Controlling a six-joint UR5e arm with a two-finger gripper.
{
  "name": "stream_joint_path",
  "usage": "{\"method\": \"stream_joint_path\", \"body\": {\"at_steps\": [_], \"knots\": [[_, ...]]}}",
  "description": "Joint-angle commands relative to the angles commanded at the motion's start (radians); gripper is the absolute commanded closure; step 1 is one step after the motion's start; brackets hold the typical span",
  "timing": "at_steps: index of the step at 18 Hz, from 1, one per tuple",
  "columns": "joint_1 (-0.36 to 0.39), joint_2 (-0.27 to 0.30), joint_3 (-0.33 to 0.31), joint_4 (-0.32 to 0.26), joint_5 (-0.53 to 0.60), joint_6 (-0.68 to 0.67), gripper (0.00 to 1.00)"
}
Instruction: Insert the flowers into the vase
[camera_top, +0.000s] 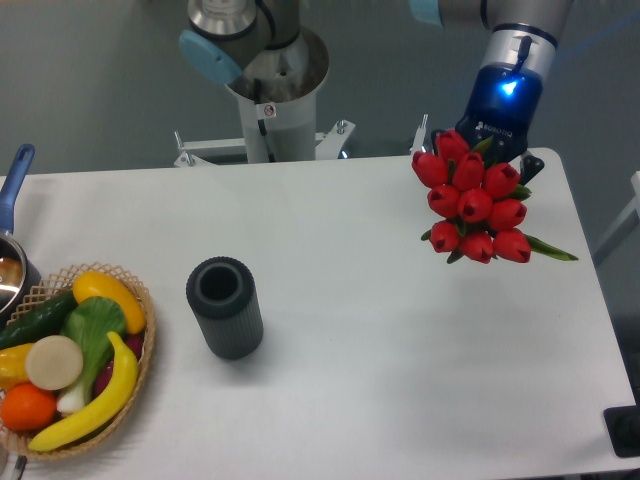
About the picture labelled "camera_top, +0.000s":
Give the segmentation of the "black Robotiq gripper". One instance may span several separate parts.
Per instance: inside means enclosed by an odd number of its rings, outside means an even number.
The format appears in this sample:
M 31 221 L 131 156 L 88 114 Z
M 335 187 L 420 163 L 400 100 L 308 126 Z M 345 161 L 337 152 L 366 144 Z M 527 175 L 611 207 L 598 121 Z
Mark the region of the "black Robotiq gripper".
M 471 147 L 491 138 L 488 157 L 499 163 L 509 162 L 528 148 L 528 131 L 542 91 L 542 81 L 533 73 L 485 66 L 478 72 L 455 131 Z M 519 184 L 526 186 L 544 167 L 541 158 L 532 154 L 522 156 Z

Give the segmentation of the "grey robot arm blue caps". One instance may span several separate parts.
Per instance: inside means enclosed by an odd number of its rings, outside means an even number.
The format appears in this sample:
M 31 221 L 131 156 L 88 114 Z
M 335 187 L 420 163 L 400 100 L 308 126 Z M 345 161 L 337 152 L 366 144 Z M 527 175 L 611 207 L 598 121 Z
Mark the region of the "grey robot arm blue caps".
M 491 32 L 465 112 L 455 130 L 472 147 L 492 140 L 485 158 L 519 157 L 525 185 L 544 168 L 528 152 L 528 132 L 573 3 L 571 1 L 411 1 L 416 20 Z

